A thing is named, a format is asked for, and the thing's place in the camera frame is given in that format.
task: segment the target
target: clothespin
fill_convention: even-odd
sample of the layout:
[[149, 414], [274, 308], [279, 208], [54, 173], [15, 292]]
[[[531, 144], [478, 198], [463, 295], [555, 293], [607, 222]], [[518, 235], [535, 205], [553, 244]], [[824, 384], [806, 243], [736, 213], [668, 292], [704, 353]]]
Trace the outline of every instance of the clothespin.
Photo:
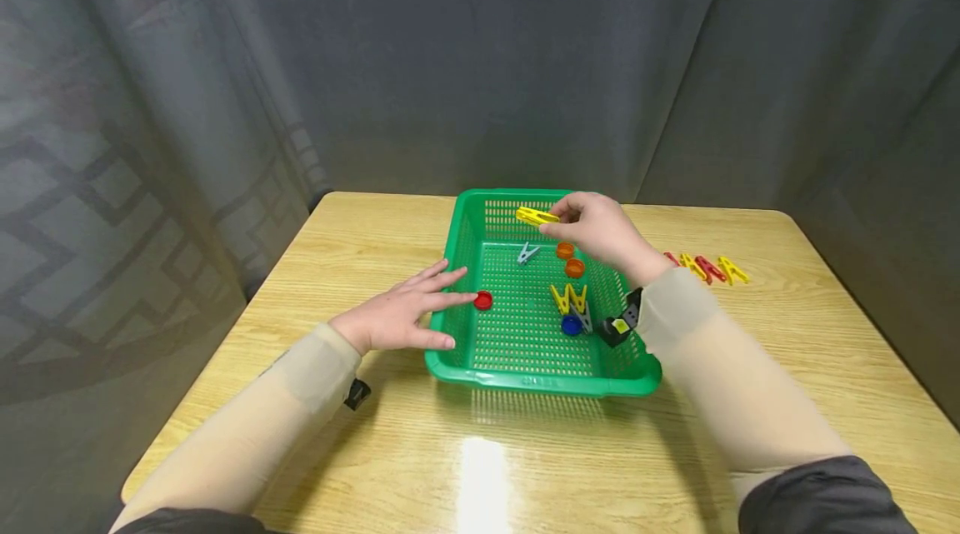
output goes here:
[[730, 286], [733, 286], [734, 276], [739, 277], [739, 279], [742, 280], [743, 283], [745, 284], [750, 283], [750, 276], [747, 276], [747, 274], [744, 273], [744, 270], [737, 267], [737, 264], [728, 260], [728, 258], [719, 257], [717, 259], [717, 263], [720, 264], [720, 269], [722, 269], [722, 273], [727, 275], [727, 284], [730, 284]]
[[532, 248], [528, 251], [527, 248], [529, 248], [529, 246], [530, 243], [525, 242], [523, 244], [523, 250], [520, 251], [519, 255], [517, 255], [517, 263], [520, 265], [526, 265], [527, 262], [530, 261], [530, 257], [537, 255], [537, 251], [539, 251], [539, 247]]
[[693, 261], [693, 257], [690, 257], [689, 252], [681, 252], [680, 264], [681, 264], [681, 267], [685, 267], [689, 269], [691, 272], [693, 272], [697, 276], [700, 276], [701, 280], [703, 280], [704, 282], [707, 282], [707, 273], [700, 267], [700, 265], [698, 265], [695, 261]]
[[566, 290], [564, 290], [563, 296], [560, 296], [557, 288], [553, 284], [550, 284], [550, 293], [553, 294], [553, 301], [557, 304], [557, 309], [560, 311], [560, 314], [567, 315], [570, 313], [570, 299], [567, 296]]
[[583, 305], [583, 311], [579, 311], [578, 308], [573, 308], [573, 314], [577, 316], [577, 319], [580, 320], [580, 323], [583, 324], [583, 333], [589, 334], [593, 332], [593, 319], [590, 319], [590, 307]]
[[517, 207], [516, 218], [534, 228], [538, 228], [541, 224], [560, 221], [560, 218], [554, 216], [553, 213], [538, 212], [535, 208], [530, 207]]
[[573, 284], [567, 282], [567, 290], [564, 290], [567, 299], [573, 302], [573, 306], [577, 308], [577, 311], [584, 313], [587, 311], [587, 284], [583, 284], [583, 289], [580, 293], [580, 296], [577, 296], [576, 290], [573, 289]]
[[722, 271], [716, 267], [716, 265], [710, 263], [710, 261], [703, 255], [696, 256], [693, 261], [695, 261], [697, 265], [703, 269], [703, 272], [707, 273], [707, 283], [710, 283], [709, 278], [711, 275], [716, 276], [720, 282], [727, 281], [727, 276], [725, 276], [724, 273], [722, 273]]

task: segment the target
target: orange bottle cap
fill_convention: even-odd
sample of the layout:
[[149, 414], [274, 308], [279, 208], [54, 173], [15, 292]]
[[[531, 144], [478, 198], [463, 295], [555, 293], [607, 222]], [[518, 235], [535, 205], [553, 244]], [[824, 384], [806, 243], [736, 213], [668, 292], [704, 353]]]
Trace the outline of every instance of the orange bottle cap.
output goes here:
[[567, 260], [567, 267], [563, 268], [563, 272], [570, 277], [580, 277], [586, 270], [586, 265], [583, 265], [583, 262], [576, 258]]
[[570, 257], [573, 257], [573, 245], [569, 242], [561, 242], [557, 245], [557, 257], [560, 257], [562, 260], [568, 260]]

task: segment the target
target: black sleeve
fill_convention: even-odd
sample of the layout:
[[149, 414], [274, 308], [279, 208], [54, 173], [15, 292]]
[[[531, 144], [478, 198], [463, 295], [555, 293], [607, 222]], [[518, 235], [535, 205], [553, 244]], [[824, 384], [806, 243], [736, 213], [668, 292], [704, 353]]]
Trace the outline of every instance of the black sleeve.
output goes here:
[[740, 507], [742, 534], [917, 534], [890, 489], [859, 457], [801, 465], [754, 488]]
[[114, 534], [269, 534], [249, 515], [215, 509], [157, 509]]

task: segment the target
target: blue bottle cap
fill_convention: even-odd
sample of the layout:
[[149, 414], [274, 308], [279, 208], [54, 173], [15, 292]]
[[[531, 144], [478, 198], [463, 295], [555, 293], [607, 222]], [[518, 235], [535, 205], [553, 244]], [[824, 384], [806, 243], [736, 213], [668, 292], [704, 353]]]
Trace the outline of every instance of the blue bottle cap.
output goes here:
[[564, 315], [560, 321], [560, 328], [568, 337], [575, 337], [583, 329], [583, 325], [574, 315]]

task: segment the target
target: table surface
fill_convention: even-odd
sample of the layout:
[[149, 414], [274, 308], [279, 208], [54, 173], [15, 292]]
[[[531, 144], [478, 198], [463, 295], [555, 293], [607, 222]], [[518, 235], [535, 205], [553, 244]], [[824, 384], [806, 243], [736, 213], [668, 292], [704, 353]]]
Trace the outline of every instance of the table surface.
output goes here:
[[[129, 498], [194, 428], [318, 321], [443, 254], [454, 199], [322, 200], [137, 468]], [[960, 436], [781, 212], [626, 206], [657, 248], [729, 256], [721, 305], [807, 390], [920, 532], [960, 532]], [[736, 532], [718, 455], [664, 382], [582, 399], [437, 382], [423, 352], [373, 352], [373, 395], [340, 410], [257, 510], [280, 532]]]

